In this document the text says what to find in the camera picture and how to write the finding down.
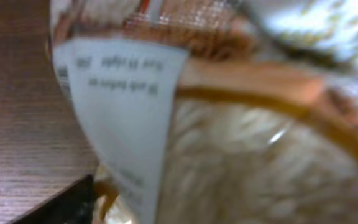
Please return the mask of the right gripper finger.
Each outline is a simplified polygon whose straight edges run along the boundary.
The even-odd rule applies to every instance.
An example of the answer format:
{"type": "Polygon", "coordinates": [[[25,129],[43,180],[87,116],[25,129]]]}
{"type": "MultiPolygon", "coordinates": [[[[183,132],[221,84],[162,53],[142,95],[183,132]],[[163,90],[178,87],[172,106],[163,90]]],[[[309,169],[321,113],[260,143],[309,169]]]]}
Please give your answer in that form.
{"type": "Polygon", "coordinates": [[[91,224],[96,192],[86,175],[10,224],[91,224]]]}

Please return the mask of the brown clear snack bag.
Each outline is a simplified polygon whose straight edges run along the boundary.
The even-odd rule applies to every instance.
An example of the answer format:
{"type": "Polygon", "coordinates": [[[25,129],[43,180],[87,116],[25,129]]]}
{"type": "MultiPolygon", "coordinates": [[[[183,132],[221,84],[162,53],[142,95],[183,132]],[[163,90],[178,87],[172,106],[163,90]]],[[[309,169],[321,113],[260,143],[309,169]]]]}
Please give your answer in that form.
{"type": "Polygon", "coordinates": [[[358,1],[52,1],[93,223],[358,223],[358,1]]]}

